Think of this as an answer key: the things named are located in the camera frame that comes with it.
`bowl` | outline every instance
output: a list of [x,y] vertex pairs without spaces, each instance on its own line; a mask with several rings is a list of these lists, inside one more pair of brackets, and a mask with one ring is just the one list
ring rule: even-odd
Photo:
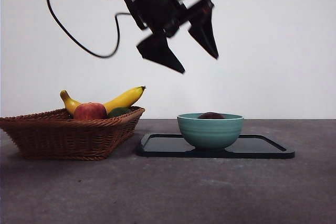
[[221,114],[224,119],[198,119],[202,113],[177,116],[178,126],[184,139],[197,149],[222,150],[239,137],[244,117]]

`banana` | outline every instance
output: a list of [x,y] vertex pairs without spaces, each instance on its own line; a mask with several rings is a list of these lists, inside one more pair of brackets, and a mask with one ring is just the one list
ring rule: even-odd
[[117,107],[129,107],[133,105],[141,96],[146,86],[139,86],[132,88],[113,100],[104,103],[104,107],[106,109],[107,114],[110,113],[111,110]]
[[78,105],[80,105],[80,102],[77,102],[76,100],[72,99],[66,90],[62,90],[59,94],[64,102],[65,108],[67,111],[73,115],[75,109]]

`apple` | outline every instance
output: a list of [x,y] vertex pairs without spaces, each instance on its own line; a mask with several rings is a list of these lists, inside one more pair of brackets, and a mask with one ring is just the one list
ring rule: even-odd
[[95,120],[105,119],[107,117],[106,109],[99,102],[81,103],[74,111],[73,119],[77,120]]

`white wall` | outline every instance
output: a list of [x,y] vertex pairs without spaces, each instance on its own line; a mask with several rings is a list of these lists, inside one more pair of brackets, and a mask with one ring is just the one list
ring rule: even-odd
[[[190,6],[197,0],[185,0]],[[81,102],[106,102],[140,85],[142,118],[227,112],[245,118],[336,118],[335,0],[213,0],[215,60],[189,36],[169,40],[184,75],[143,60],[149,34],[120,18],[121,43],[110,59],[79,48],[58,27],[45,0],[1,0],[1,116],[62,108],[66,89]],[[123,0],[51,0],[81,43],[108,54]]]

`avocado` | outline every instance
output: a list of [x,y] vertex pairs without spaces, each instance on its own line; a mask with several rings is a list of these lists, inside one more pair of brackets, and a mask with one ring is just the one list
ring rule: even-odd
[[114,108],[113,110],[111,110],[109,112],[109,114],[107,115],[107,117],[108,118],[116,118],[117,116],[124,115],[124,114],[130,113],[130,112],[132,112],[132,111],[127,107],[117,107],[117,108]]
[[222,114],[216,112],[206,112],[198,116],[198,119],[224,119]]

